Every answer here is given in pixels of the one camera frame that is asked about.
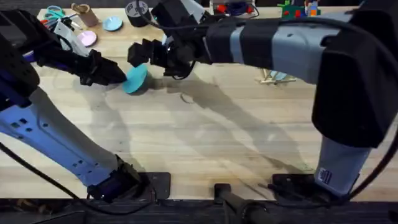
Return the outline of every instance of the wooden tabletop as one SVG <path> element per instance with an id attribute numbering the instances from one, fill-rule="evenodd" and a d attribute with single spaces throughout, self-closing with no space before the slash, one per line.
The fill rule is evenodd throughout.
<path id="1" fill-rule="evenodd" d="M 323 12 L 347 9 L 323 8 Z M 89 30 L 98 34 L 94 48 L 125 72 L 131 68 L 126 55 L 133 42 L 162 36 L 151 26 L 131 26 L 124 9 L 94 12 L 102 21 L 108 16 L 123 20 L 123 28 L 116 32 L 101 25 Z M 280 16 L 278 7 L 260 12 L 261 17 Z M 273 198 L 258 184 L 267 184 L 275 173 L 312 173 L 317 166 L 321 136 L 311 122 L 315 87 L 302 81 L 260 85 L 258 68 L 215 64 L 197 65 L 188 79 L 179 82 L 162 78 L 161 68 L 149 66 L 155 78 L 152 89 L 131 96 L 120 86 L 81 86 L 78 77 L 69 73 L 35 68 L 40 86 L 58 109 L 92 140 L 138 170 L 170 172 L 171 198 L 212 198 L 213 185 L 219 182 L 230 183 L 234 193 L 244 198 Z M 60 165 L 15 139 L 1 135 L 0 141 L 85 197 L 85 187 Z M 389 136 L 373 150 L 359 182 L 379 162 L 390 141 Z M 394 160 L 356 200 L 398 200 L 397 166 Z M 68 198 L 4 154 L 0 154 L 0 179 L 1 198 Z"/>

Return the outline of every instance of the sticker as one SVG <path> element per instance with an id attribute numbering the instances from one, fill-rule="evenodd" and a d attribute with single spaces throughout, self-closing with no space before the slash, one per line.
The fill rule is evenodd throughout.
<path id="1" fill-rule="evenodd" d="M 140 17 L 141 15 L 138 13 L 138 10 L 136 9 L 136 2 L 131 2 L 130 4 L 127 5 L 126 7 L 126 14 L 131 17 Z M 139 1 L 139 10 L 141 10 L 142 14 L 147 13 L 148 11 L 148 5 L 143 2 Z"/>
<path id="2" fill-rule="evenodd" d="M 322 167 L 319 168 L 318 180 L 322 181 L 325 184 L 329 184 L 330 179 L 331 179 L 331 172 Z"/>

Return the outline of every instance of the black tape roll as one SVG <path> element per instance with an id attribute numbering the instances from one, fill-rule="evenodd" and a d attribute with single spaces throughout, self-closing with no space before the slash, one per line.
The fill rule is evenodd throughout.
<path id="1" fill-rule="evenodd" d="M 148 19 L 151 20 L 151 16 L 150 16 L 150 12 L 149 12 L 149 8 L 148 5 L 143 2 L 140 1 L 139 2 L 139 8 L 142 11 L 143 15 Z M 136 2 L 130 2 L 127 6 L 126 6 L 126 14 L 127 17 L 130 20 L 131 25 L 135 26 L 135 27 L 143 27 L 148 25 L 147 21 L 145 21 L 138 13 L 137 9 L 136 9 Z"/>

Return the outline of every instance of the colorful toy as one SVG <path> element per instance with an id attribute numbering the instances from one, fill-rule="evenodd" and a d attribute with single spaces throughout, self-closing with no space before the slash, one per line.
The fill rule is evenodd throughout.
<path id="1" fill-rule="evenodd" d="M 305 0 L 304 6 L 295 6 L 294 1 L 285 0 L 284 4 L 278 4 L 277 6 L 282 8 L 283 19 L 293 19 L 299 17 L 310 17 L 321 14 L 321 10 L 318 9 L 319 0 Z"/>

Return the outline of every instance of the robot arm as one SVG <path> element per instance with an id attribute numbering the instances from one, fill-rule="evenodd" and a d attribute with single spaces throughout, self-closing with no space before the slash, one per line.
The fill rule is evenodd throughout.
<path id="1" fill-rule="evenodd" d="M 374 42 L 347 30 L 287 24 L 280 19 L 244 21 L 204 13 L 197 20 L 187 2 L 191 1 L 164 0 L 152 10 L 166 41 L 144 39 L 142 44 L 133 44 L 128 62 L 137 66 L 150 61 L 164 67 L 164 75 L 180 78 L 189 75 L 193 61 L 241 63 L 316 84 L 312 121 L 323 140 L 318 167 L 309 178 L 311 188 L 320 195 L 328 194 L 328 200 L 348 194 L 371 148 L 384 139 L 398 109 L 396 74 L 382 62 Z M 398 55 L 398 16 L 394 10 L 398 10 L 394 0 L 370 0 L 355 11 L 322 17 L 362 27 Z M 181 26 L 196 27 L 164 28 Z M 284 177 L 298 179 L 290 191 L 305 194 L 299 185 L 310 188 L 303 184 L 307 177 Z M 274 180 L 283 185 L 284 181 Z"/>
<path id="2" fill-rule="evenodd" d="M 111 202 L 134 192 L 139 174 L 103 149 L 64 117 L 39 87 L 39 76 L 22 54 L 39 64 L 76 73 L 84 84 L 121 82 L 117 64 L 91 51 L 88 57 L 62 50 L 59 40 L 24 11 L 0 13 L 0 132 L 18 139 L 68 169 L 94 198 Z"/>
<path id="3" fill-rule="evenodd" d="M 91 86 L 93 83 L 108 85 L 122 83 L 126 76 L 114 61 L 101 56 L 96 50 L 88 55 L 74 52 L 78 49 L 74 42 L 70 42 L 55 32 L 50 32 L 36 17 L 22 10 L 1 11 L 0 34 L 2 34 L 20 54 L 33 51 L 33 60 L 39 66 L 56 68 L 80 77 L 82 85 Z M 64 50 L 62 44 L 71 45 L 71 50 Z"/>

